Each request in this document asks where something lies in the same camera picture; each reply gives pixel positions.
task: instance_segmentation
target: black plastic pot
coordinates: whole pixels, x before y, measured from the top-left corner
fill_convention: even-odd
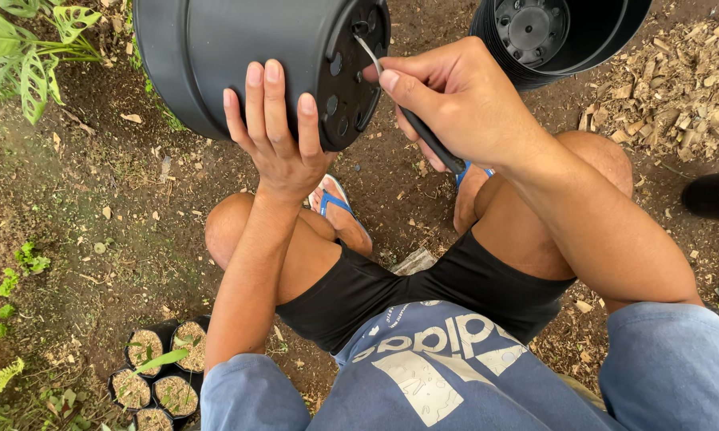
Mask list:
[[[693,216],[719,221],[719,173],[692,181],[684,189],[681,201]]]
[[[155,380],[154,383],[152,384],[152,401],[153,401],[154,405],[163,409],[168,414],[168,416],[171,416],[173,419],[183,419],[183,418],[192,416],[197,411],[197,409],[195,409],[193,412],[191,412],[189,414],[173,415],[160,403],[160,400],[157,398],[156,385],[157,385],[157,383],[159,383],[160,380],[167,379],[168,377],[179,377],[182,380],[184,380],[186,383],[188,383],[189,386],[192,387],[192,389],[194,389],[194,392],[197,394],[197,409],[199,409],[200,408],[200,391],[202,390],[202,379],[204,378],[203,374],[187,373],[186,371],[173,370],[172,372],[167,373],[166,375]]]
[[[194,323],[200,325],[200,328],[202,328],[202,330],[205,331],[205,337],[208,336],[208,328],[210,327],[210,324],[211,324],[211,315],[210,314],[203,314],[203,315],[193,318],[191,320],[186,320],[184,323],[180,324],[178,327],[175,328],[175,331],[173,332],[173,337],[171,338],[171,350],[173,350],[173,343],[175,343],[175,338],[177,337],[178,329],[181,328],[182,326],[184,326],[185,324],[187,324],[187,322],[194,322]],[[179,364],[178,362],[175,363],[175,366],[178,367],[182,371],[186,371],[187,373],[192,373],[192,374],[203,374],[204,373],[204,370],[200,370],[200,371],[188,370],[188,369],[182,367],[181,364]]]
[[[163,409],[157,407],[157,405],[154,404],[154,401],[153,401],[153,403],[150,404],[149,406],[143,408],[143,410],[147,410],[147,409],[158,410],[160,413],[164,414],[165,417],[168,418],[168,421],[171,423],[171,425],[172,425],[172,427],[173,427],[173,431],[181,431],[181,430],[184,428],[184,426],[186,426],[186,424],[189,422],[189,419],[188,419],[188,418],[173,419],[173,417],[171,417],[171,416],[168,414],[168,412],[166,412],[166,411],[164,411]],[[133,414],[133,427],[134,427],[136,430],[139,429],[139,417],[138,417],[136,414]]]
[[[146,328],[143,328],[143,330],[151,330],[155,334],[157,334],[157,338],[160,339],[160,344],[162,344],[162,352],[163,354],[168,353],[171,348],[171,343],[173,339],[173,332],[175,331],[175,328],[178,327],[178,319],[170,319],[165,320],[160,323],[150,325]],[[133,338],[133,335],[135,334],[135,331],[131,332],[128,336],[128,342],[130,343],[130,340]],[[131,362],[130,358],[128,357],[128,348],[130,346],[125,346],[123,350],[123,354],[125,356],[125,363],[134,369],[138,368],[133,362]],[[144,376],[146,378],[156,378],[159,377],[160,374],[164,371],[166,371],[167,368],[169,368],[169,365],[162,365],[160,366],[159,371],[155,376]]]
[[[116,374],[118,374],[118,373],[121,372],[121,371],[133,372],[133,368],[128,367],[128,366],[124,366],[124,367],[120,368],[119,370],[116,370],[114,373],[112,373],[112,374],[109,375],[109,378],[106,380],[106,389],[107,389],[107,391],[109,392],[109,399],[110,399],[110,400],[112,401],[112,403],[114,403],[116,406],[120,406],[121,408],[127,409],[129,412],[137,412],[137,411],[139,411],[140,409],[147,407],[147,406],[149,405],[149,403],[147,403],[147,406],[127,407],[127,408],[126,408],[123,403],[120,403],[120,402],[117,400],[117,388],[114,387],[113,378],[115,377]],[[131,378],[132,378],[132,379],[140,379],[140,380],[142,380],[142,381],[144,382],[144,384],[146,384],[146,386],[149,387],[149,392],[151,393],[151,391],[152,391],[152,379],[150,379],[150,378],[148,378],[148,377],[144,377],[144,376],[142,376],[141,374],[137,374],[137,375],[135,375],[135,376],[133,376],[133,377],[131,377]]]
[[[366,21],[366,41],[384,56],[391,39],[385,0],[135,0],[133,24],[154,88],[195,132],[228,140],[222,93],[244,106],[248,64],[278,59],[287,81],[287,117],[298,136],[301,93],[315,96],[325,150],[349,146],[370,122],[381,96],[361,78],[371,64],[353,38]]]
[[[480,37],[518,91],[607,61],[632,39],[652,0],[483,0],[469,35]]]

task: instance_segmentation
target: dirt ground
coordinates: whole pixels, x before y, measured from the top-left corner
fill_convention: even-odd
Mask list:
[[[119,3],[110,2],[109,11],[98,3],[94,7],[111,15]],[[462,38],[477,6],[474,1],[389,0],[390,54],[415,55]],[[675,24],[706,19],[719,23],[719,2],[657,0],[624,52]],[[0,105],[0,282],[3,269],[16,268],[13,253],[27,240],[51,259],[42,274],[20,280],[10,297],[18,312],[0,338],[0,368],[16,357],[28,364],[4,395],[14,404],[21,429],[38,429],[46,421],[64,426],[40,395],[65,389],[88,394],[77,409],[96,426],[129,421],[111,407],[105,391],[107,377],[124,362],[125,339],[131,330],[156,321],[211,311],[223,272],[204,246],[205,217],[226,196],[254,192],[257,185],[250,158],[237,146],[173,130],[144,92],[143,75],[129,64],[123,35],[115,41],[111,23],[100,24],[97,32],[96,40],[105,41],[109,56],[118,61],[112,67],[64,64],[58,71],[65,109],[95,136],[52,103],[35,127],[21,116],[19,103]],[[576,130],[581,113],[595,102],[587,84],[604,82],[611,68],[604,64],[522,96],[547,130]],[[364,135],[330,169],[373,237],[374,259],[386,266],[422,245],[441,255],[457,239],[454,178],[430,167],[422,176],[417,165],[424,158],[394,126],[393,111],[383,96]],[[126,121],[121,114],[138,114],[143,122]],[[685,251],[703,299],[718,303],[713,289],[719,286],[719,222],[689,215],[680,193],[691,178],[719,171],[719,158],[683,162],[676,152],[650,155],[632,148],[627,153],[634,182],[644,179],[636,201]],[[173,178],[162,183],[165,156],[172,157]],[[99,242],[108,243],[101,254],[94,250]],[[690,257],[693,250],[699,255]],[[582,313],[572,304],[576,300],[593,310]],[[555,371],[598,392],[607,315],[582,285],[563,302],[562,313],[530,348]],[[0,297],[0,307],[6,303]],[[282,338],[272,330],[268,354],[316,411],[337,367],[314,344],[275,324]]]

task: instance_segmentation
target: person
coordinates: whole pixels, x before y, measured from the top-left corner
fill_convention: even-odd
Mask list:
[[[232,195],[207,220],[225,275],[208,330],[202,429],[719,429],[719,318],[681,250],[631,201],[620,147],[586,132],[548,134],[478,38],[381,62],[380,77],[372,68],[365,77],[471,162],[459,178],[461,237],[407,277],[366,258],[372,241],[326,176],[335,154],[319,145],[314,98],[299,99],[296,142],[281,64],[250,64],[247,126],[235,93],[224,92],[224,105],[260,181],[255,197]],[[576,278],[610,314],[599,376],[607,411],[526,347]],[[275,313],[340,367],[313,419],[263,354]]]

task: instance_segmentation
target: foot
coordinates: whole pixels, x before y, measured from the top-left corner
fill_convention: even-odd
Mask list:
[[[453,220],[455,231],[459,235],[466,233],[479,220],[474,203],[477,200],[479,190],[482,189],[488,179],[487,172],[479,168],[479,166],[472,165],[460,182],[458,197],[455,198],[455,218]]]
[[[344,200],[341,197],[341,192],[335,187],[332,181],[324,180],[315,190],[315,205],[312,206],[312,211],[319,214],[319,207],[322,204],[322,196],[324,190],[327,193],[335,196],[338,200]],[[351,213],[340,208],[334,204],[328,203],[325,213],[325,218],[329,221],[330,225],[335,229],[335,234],[338,238],[342,239],[346,245],[360,255],[370,256],[372,254],[372,242],[370,238],[364,233],[364,229],[359,224]]]

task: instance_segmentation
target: black tool handle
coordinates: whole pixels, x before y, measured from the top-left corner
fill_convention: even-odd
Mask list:
[[[450,152],[450,150],[445,148],[442,141],[437,138],[437,135],[434,134],[431,128],[424,123],[419,116],[415,115],[409,109],[403,107],[399,108],[402,109],[404,118],[407,118],[410,124],[412,124],[412,128],[418,132],[418,135],[420,135],[423,141],[428,144],[431,151],[433,151],[434,154],[442,160],[444,165],[449,170],[456,175],[466,170],[466,163],[461,159],[458,159],[452,152]]]

